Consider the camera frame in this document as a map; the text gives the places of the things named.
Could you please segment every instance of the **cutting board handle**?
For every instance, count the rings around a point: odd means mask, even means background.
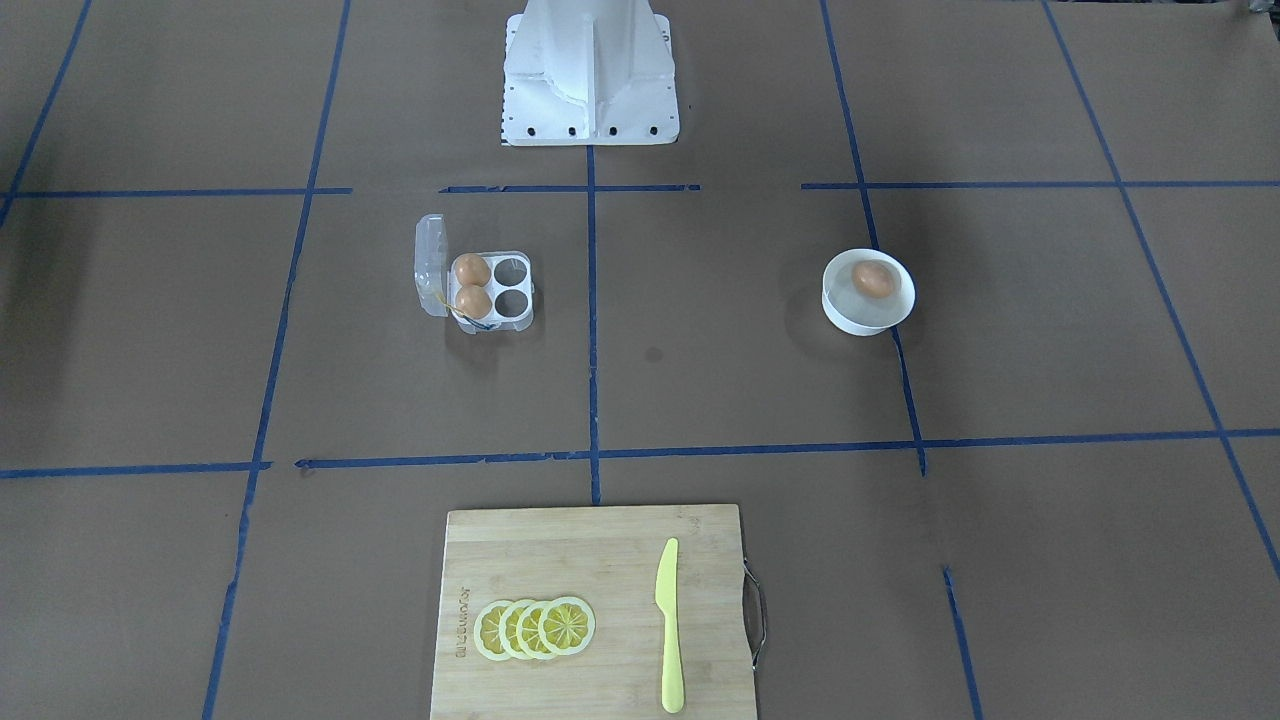
[[[756,666],[760,664],[760,651],[764,650],[764,641],[769,639],[769,610],[764,603],[764,588],[760,587],[760,580],[751,571],[751,564],[746,560],[746,556],[742,556],[742,571],[746,575],[742,582],[742,624],[746,626],[746,646],[751,650],[751,671],[755,673]],[[754,591],[754,603],[748,603],[750,594],[748,591]],[[748,612],[751,605],[759,611],[754,625],[759,629],[760,641],[754,644],[751,643],[753,618]]]

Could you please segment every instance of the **knife handle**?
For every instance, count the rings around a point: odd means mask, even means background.
[[[680,664],[680,625],[667,615],[662,641],[662,708],[676,714],[685,708],[685,670]]]

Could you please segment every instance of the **brown egg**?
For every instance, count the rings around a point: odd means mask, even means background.
[[[483,287],[465,284],[453,296],[453,306],[467,318],[479,320],[493,310],[493,301],[489,300],[489,293]]]
[[[876,260],[854,263],[854,288],[867,297],[888,297],[897,290],[893,283],[893,270]]]
[[[493,272],[489,270],[489,263],[485,263],[484,258],[475,252],[467,252],[458,255],[458,259],[453,261],[453,274],[462,284],[483,286],[489,282]]]

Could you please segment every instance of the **plastic knife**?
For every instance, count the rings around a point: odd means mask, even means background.
[[[658,582],[653,601],[666,618],[662,642],[662,708],[680,712],[685,708],[685,671],[680,665],[680,621],[676,619],[676,553],[680,541],[669,538],[658,561]]]

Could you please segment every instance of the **lime slice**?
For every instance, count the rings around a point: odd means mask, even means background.
[[[508,606],[511,606],[509,600],[490,602],[476,615],[475,626],[471,629],[471,637],[480,655],[498,662],[511,660],[512,657],[507,655],[507,651],[502,650],[502,611]]]
[[[498,643],[502,644],[503,652],[516,660],[530,660],[529,653],[520,650],[517,623],[520,621],[520,614],[532,603],[532,600],[517,600],[516,602],[508,605],[507,609],[502,611],[502,616],[498,618],[498,625],[502,628],[502,634],[498,635]]]
[[[556,653],[543,644],[541,633],[538,632],[543,611],[547,610],[548,605],[550,603],[544,601],[525,607],[520,611],[520,620],[516,623],[516,641],[520,643],[520,650],[525,651],[529,657],[538,660],[556,657]]]
[[[557,597],[547,602],[538,639],[554,655],[577,655],[595,637],[595,612],[580,597]]]

